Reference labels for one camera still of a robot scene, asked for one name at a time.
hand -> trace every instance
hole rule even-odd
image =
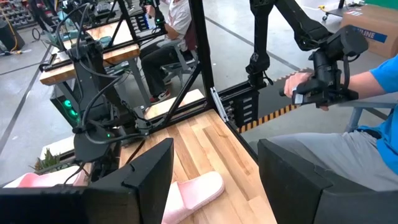
[[[155,17],[155,8],[153,6],[145,6],[148,16]]]
[[[300,83],[303,83],[305,81],[308,81],[311,77],[311,73],[296,73],[292,76],[290,76],[288,79],[286,79],[285,82],[285,89],[284,93],[287,97],[291,98],[293,95],[293,89],[296,88]],[[321,106],[320,107],[324,111],[328,111],[329,108],[327,106]]]

white shirt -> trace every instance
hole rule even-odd
[[[178,35],[178,39],[181,40],[180,48],[182,51],[186,51],[187,44],[185,43],[185,34],[191,24],[191,9],[189,7],[188,0],[179,0],[178,2],[174,2],[173,0],[162,0],[164,3],[169,5],[169,13],[165,16],[166,23],[173,27],[175,31],[177,31],[180,35]]]

gray pants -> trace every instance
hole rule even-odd
[[[386,166],[377,151],[376,139],[367,133],[300,133],[268,140],[367,188],[398,189],[398,175]]]

cardboard box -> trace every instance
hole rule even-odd
[[[398,10],[366,5],[343,15],[341,26],[353,25],[369,42],[369,51],[392,58],[398,54]]]

orange and black tape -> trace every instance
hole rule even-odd
[[[288,112],[290,112],[290,111],[292,111],[294,109],[297,109],[297,108],[298,108],[298,106],[296,106],[296,105],[287,105],[284,108],[281,108],[281,109],[279,109],[279,110],[277,110],[277,111],[275,111],[273,113],[270,113],[269,115],[265,115],[262,118],[259,118],[259,119],[255,120],[255,121],[252,121],[250,123],[245,124],[244,126],[241,126],[240,128],[237,129],[237,131],[239,133],[243,133],[245,131],[249,131],[252,128],[255,128],[255,127],[259,126],[259,125],[262,125],[262,124],[264,124],[267,121],[270,121],[270,120],[275,119],[275,118],[277,118],[279,116],[282,116],[283,114],[286,114],[286,113],[288,113]]]

